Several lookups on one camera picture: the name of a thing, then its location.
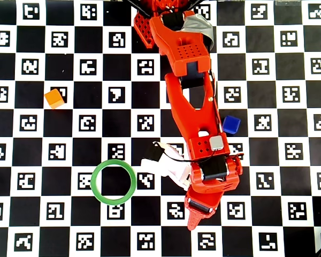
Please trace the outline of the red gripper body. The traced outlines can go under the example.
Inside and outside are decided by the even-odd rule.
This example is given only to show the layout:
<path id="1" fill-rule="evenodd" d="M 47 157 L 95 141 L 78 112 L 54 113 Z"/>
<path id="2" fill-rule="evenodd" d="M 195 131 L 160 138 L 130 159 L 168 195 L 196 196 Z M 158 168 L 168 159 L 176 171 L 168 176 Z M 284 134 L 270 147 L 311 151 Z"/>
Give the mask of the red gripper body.
<path id="1" fill-rule="evenodd" d="M 214 156 L 191 163 L 191 169 L 185 207 L 202 214 L 215 212 L 224 192 L 236 189 L 242 175 L 238 156 Z"/>

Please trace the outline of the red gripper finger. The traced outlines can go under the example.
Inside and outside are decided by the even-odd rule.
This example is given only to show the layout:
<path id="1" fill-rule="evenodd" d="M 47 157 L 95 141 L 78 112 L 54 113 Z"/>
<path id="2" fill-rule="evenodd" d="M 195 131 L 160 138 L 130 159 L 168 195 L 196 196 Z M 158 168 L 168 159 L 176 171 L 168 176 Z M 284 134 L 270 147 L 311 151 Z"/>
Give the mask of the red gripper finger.
<path id="1" fill-rule="evenodd" d="M 211 216 L 212 216 L 212 213 L 203 213 L 196 209 L 190 209 L 188 224 L 187 224 L 188 230 L 189 231 L 194 230 L 202 219 L 210 218 Z"/>

